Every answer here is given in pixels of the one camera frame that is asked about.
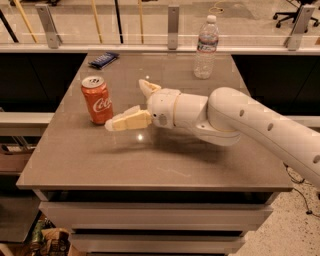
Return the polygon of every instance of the bottle label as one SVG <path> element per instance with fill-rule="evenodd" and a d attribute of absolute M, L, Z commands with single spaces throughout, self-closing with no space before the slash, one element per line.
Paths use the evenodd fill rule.
<path fill-rule="evenodd" d="M 200 35 L 197 50 L 203 53 L 214 53 L 217 50 L 218 37 Z"/>

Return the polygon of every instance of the table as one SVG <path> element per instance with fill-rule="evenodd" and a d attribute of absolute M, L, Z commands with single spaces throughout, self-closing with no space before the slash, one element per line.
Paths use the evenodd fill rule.
<path fill-rule="evenodd" d="M 146 108 L 138 80 L 208 96 L 228 86 L 248 93 L 228 54 L 217 54 L 210 79 L 193 76 L 193 54 L 121 53 L 103 70 L 89 52 L 22 172 L 41 211 L 67 228 L 79 251 L 148 254 L 236 252 L 243 235 L 272 213 L 292 184 L 283 163 L 242 135 L 231 147 L 208 144 L 184 129 L 108 132 L 89 121 L 81 81 L 102 76 L 114 114 Z"/>

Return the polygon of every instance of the gray tabletop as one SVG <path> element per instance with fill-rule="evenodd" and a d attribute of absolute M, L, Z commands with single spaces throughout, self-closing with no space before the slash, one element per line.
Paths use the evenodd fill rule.
<path fill-rule="evenodd" d="M 279 158 L 249 137 L 230 147 L 200 141 L 183 129 L 108 132 L 89 120 L 81 81 L 102 76 L 114 114 L 145 98 L 138 80 L 209 96 L 227 86 L 248 93 L 230 55 L 217 54 L 208 80 L 193 76 L 192 54 L 125 54 L 103 70 L 89 53 L 25 167 L 17 185 L 43 190 L 287 191 L 292 184 Z"/>

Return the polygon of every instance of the white logo on can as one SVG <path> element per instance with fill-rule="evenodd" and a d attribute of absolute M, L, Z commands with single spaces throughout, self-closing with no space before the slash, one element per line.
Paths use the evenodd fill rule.
<path fill-rule="evenodd" d="M 111 99 L 110 98 L 100 98 L 93 104 L 93 110 L 94 112 L 101 112 L 105 110 L 106 108 L 110 108 L 111 106 Z"/>

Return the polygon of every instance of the black pole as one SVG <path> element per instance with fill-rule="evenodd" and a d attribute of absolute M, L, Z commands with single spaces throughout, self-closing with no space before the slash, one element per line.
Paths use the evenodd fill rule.
<path fill-rule="evenodd" d="M 8 33 L 10 34 L 12 40 L 15 42 L 15 43 L 19 43 L 18 41 L 18 38 L 16 37 L 16 35 L 14 34 L 12 28 L 10 27 L 6 17 L 4 16 L 3 12 L 1 11 L 0 9 L 0 19 L 2 20 L 4 26 L 6 27 Z"/>
<path fill-rule="evenodd" d="M 118 21 L 118 29 L 119 29 L 119 34 L 120 34 L 120 42 L 123 44 L 121 18 L 120 18 L 120 10 L 119 10 L 118 0 L 114 0 L 114 4 L 116 6 L 116 12 L 117 12 L 117 21 Z"/>

